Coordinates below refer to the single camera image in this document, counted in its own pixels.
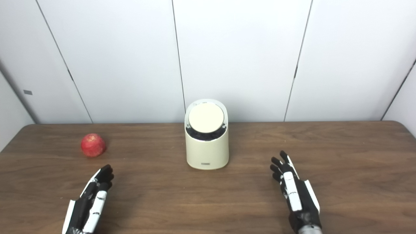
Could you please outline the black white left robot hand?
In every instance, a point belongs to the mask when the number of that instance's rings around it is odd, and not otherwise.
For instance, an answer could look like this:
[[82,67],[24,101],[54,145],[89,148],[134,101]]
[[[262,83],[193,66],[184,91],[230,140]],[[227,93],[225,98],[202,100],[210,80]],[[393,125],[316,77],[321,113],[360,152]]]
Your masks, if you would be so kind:
[[100,220],[114,178],[107,164],[89,179],[77,200],[70,200],[65,216],[63,234],[93,234]]

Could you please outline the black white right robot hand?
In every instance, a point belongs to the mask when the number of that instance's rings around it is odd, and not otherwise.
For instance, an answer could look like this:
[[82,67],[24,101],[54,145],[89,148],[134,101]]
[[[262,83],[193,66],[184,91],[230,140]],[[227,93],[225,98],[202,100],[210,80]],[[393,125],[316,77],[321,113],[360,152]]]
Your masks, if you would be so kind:
[[288,220],[296,234],[322,234],[320,204],[309,180],[302,180],[289,155],[280,151],[271,158],[272,178],[277,181],[289,209]]

